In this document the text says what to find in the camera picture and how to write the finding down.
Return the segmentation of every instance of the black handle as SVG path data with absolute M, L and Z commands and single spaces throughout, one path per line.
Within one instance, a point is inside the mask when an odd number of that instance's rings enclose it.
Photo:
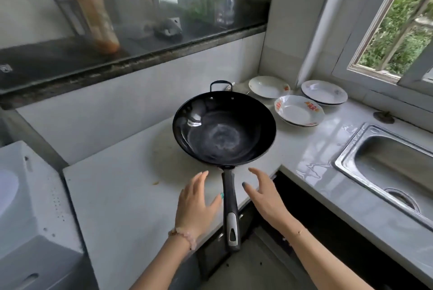
M 239 211 L 235 193 L 235 175 L 232 169 L 223 168 L 224 189 L 224 239 L 228 252 L 241 249 Z
M 212 92 L 212 85 L 214 85 L 214 84 L 228 84 L 228 85 L 230 85 L 230 88 L 233 91 L 233 85 L 229 81 L 227 81 L 227 80 L 216 80 L 212 84 L 210 84 L 210 91 L 209 92 Z

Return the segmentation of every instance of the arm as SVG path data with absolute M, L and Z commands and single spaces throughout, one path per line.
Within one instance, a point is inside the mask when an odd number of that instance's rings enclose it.
M 250 168 L 259 191 L 243 183 L 258 212 L 288 240 L 319 290 L 373 290 L 344 265 L 287 211 L 273 181 L 265 172 Z
M 219 194 L 212 204 L 206 207 L 204 181 L 208 173 L 205 171 L 194 176 L 185 189 L 181 190 L 177 204 L 175 227 L 188 232 L 194 239 L 207 231 L 223 200 Z M 130 290 L 168 289 L 190 247 L 191 244 L 183 236 L 170 236 Z

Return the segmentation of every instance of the pink beaded bracelet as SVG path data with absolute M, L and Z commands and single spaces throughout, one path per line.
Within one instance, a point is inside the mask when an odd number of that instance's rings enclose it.
M 179 234 L 188 240 L 188 242 L 190 243 L 190 250 L 195 250 L 197 248 L 197 241 L 191 235 L 191 233 L 184 231 L 181 227 L 175 227 L 168 233 L 168 236 L 172 236 L 176 234 Z

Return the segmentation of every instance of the green foliage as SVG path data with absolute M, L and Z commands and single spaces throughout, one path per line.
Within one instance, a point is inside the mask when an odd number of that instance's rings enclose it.
M 387 48 L 407 22 L 420 0 L 394 0 L 385 18 L 377 28 L 371 42 L 362 54 L 359 64 L 376 68 L 383 59 Z M 433 2 L 430 1 L 423 15 L 431 16 Z M 428 45 L 433 33 L 422 27 L 414 27 L 403 40 L 389 61 L 386 70 L 394 74 L 403 74 L 412 62 Z

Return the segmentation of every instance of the bottle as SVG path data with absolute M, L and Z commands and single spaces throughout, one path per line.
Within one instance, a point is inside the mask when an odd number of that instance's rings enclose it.
M 104 0 L 77 0 L 89 24 L 97 50 L 112 54 L 119 50 L 120 43 L 113 29 Z

